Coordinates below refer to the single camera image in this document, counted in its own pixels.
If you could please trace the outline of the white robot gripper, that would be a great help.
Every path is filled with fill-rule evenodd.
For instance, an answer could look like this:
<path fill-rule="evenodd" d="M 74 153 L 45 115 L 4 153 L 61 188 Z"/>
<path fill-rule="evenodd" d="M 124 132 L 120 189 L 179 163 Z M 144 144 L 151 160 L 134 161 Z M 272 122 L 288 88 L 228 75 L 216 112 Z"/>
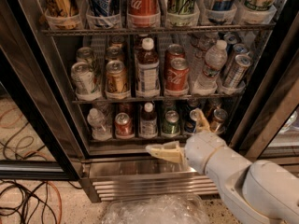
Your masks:
<path fill-rule="evenodd" d="M 184 163 L 186 160 L 190 167 L 203 175 L 208 160 L 225 146 L 225 141 L 210 131 L 210 124 L 199 108 L 195 109 L 195 132 L 186 141 L 185 155 L 179 141 L 147 145 L 146 151 L 152 157 L 173 163 Z"/>

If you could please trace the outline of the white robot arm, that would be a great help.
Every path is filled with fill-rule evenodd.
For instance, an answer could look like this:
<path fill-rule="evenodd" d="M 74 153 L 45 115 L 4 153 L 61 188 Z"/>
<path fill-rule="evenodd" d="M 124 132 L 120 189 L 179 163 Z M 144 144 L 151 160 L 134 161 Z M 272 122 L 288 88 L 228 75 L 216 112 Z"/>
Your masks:
<path fill-rule="evenodd" d="M 206 120 L 184 147 L 172 141 L 146 151 L 206 175 L 242 224 L 299 224 L 299 178 L 272 161 L 247 160 L 210 131 Z"/>

